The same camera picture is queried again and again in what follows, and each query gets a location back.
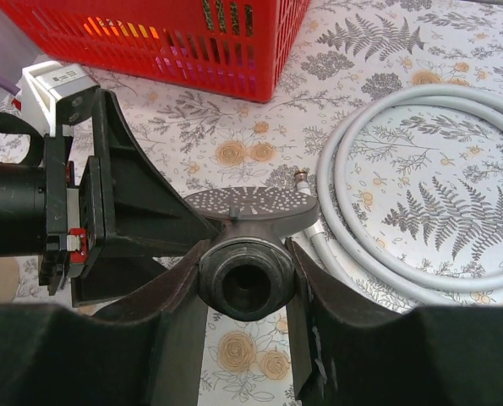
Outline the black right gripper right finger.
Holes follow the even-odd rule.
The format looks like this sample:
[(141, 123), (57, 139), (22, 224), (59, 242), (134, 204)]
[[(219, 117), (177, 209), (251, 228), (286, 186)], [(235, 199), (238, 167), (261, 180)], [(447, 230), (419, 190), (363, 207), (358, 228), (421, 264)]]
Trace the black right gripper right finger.
[(304, 405), (503, 405), (503, 307), (398, 314), (324, 272), (295, 241), (287, 304)]

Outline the grey shower head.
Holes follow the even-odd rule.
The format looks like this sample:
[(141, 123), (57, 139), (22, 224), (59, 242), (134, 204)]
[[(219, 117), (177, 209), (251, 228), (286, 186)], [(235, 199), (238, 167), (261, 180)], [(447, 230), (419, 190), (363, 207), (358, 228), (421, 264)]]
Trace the grey shower head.
[(295, 189), (227, 187), (186, 197), (201, 216), (220, 225), (199, 262), (200, 297), (238, 321), (257, 321), (293, 296), (294, 260), (287, 237), (318, 220), (319, 203)]

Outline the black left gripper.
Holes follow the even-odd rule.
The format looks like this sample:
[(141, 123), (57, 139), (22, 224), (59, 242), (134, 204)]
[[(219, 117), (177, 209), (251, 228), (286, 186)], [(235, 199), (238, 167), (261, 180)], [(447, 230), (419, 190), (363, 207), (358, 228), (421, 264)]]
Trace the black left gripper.
[(147, 254), (185, 254), (220, 232), (149, 160), (112, 91), (96, 91), (92, 135), (94, 156), (78, 183), (73, 139), (63, 126), (44, 137), (38, 282), (50, 295), (69, 283), (74, 308), (121, 299), (167, 271)]

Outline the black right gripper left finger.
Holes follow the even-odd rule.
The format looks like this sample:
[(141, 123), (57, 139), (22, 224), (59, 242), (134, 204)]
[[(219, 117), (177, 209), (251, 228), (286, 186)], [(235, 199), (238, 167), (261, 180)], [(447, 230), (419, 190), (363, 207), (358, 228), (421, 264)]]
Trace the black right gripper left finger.
[(86, 316), (0, 304), (0, 405), (195, 405), (208, 309), (197, 243), (171, 270)]

